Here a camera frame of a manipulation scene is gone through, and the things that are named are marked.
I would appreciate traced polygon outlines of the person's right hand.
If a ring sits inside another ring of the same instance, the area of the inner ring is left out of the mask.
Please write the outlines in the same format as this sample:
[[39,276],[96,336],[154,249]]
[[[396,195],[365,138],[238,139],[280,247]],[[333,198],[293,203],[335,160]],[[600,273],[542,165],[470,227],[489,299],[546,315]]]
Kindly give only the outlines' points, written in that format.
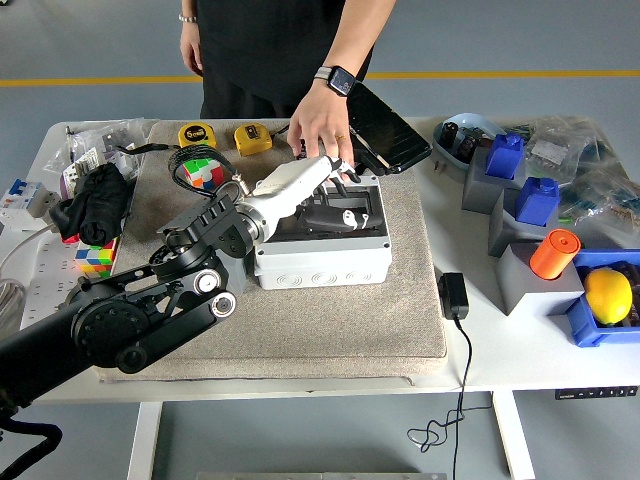
[[180,52],[185,67],[193,74],[202,77],[200,34],[196,23],[184,22],[180,37]]

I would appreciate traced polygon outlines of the person's left hand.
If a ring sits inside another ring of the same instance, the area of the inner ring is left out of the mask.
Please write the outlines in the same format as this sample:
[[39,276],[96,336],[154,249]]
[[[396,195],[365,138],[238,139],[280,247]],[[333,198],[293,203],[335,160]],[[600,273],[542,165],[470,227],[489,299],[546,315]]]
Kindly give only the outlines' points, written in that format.
[[301,154],[302,143],[308,157],[319,156],[323,145],[327,155],[353,166],[346,98],[338,96],[325,80],[315,79],[290,119],[287,142],[295,156]]

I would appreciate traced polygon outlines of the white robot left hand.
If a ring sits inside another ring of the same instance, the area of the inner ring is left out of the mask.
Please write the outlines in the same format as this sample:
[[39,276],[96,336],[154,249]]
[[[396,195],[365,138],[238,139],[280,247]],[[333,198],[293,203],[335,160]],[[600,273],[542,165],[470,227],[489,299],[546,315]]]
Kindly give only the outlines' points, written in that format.
[[[331,181],[340,195],[346,196],[343,174],[355,183],[360,181],[350,164],[327,155],[285,163],[257,184],[247,198],[238,202],[236,208],[247,217],[252,237],[264,242],[275,233],[279,221],[293,215],[317,189],[323,188],[325,181]],[[307,228],[320,231],[364,230],[378,227],[384,221],[382,213],[359,213],[325,204],[304,207],[301,213],[301,222]]]

